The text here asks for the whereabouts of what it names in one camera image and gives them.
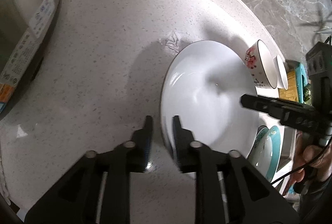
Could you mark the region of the person's right hand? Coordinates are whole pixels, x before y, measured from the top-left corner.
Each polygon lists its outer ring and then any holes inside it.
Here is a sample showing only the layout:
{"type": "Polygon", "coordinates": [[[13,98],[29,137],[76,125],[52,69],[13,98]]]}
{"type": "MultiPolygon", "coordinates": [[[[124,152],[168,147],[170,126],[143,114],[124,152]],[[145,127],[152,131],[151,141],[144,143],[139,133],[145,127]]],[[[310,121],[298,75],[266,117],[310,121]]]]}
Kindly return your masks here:
{"type": "MultiPolygon", "coordinates": [[[[322,151],[322,148],[315,145],[308,145],[307,147],[304,147],[302,145],[302,141],[303,134],[301,131],[298,131],[293,159],[293,170],[308,163],[322,151]]],[[[319,159],[312,162],[310,166],[317,169],[317,181],[326,181],[331,176],[331,145],[329,145],[319,159]]],[[[295,183],[301,182],[304,179],[304,175],[304,169],[292,173],[289,177],[285,191],[287,192],[288,189],[295,183]]]]}

